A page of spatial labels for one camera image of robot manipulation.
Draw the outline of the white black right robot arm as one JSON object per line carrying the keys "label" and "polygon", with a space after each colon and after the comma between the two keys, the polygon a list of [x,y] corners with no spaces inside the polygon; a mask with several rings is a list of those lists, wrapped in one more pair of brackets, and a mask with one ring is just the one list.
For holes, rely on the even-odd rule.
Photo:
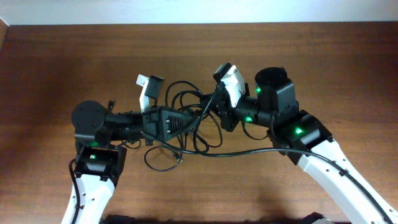
{"label": "white black right robot arm", "polygon": [[397,210],[355,169],[332,133],[299,108],[284,68],[256,74],[255,98],[236,66],[221,65],[213,77],[223,90],[216,107],[225,130],[233,131],[238,122],[267,127],[273,148],[313,178],[351,223],[397,223]]}

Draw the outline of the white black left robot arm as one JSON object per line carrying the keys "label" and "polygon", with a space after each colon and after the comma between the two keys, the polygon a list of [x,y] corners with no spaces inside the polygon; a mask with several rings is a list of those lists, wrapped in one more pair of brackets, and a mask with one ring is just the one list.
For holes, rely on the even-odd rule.
{"label": "white black left robot arm", "polygon": [[92,100],[72,113],[76,157],[69,163],[72,191],[63,223],[99,223],[124,169],[126,142],[165,143],[197,124],[194,115],[166,106],[113,113]]}

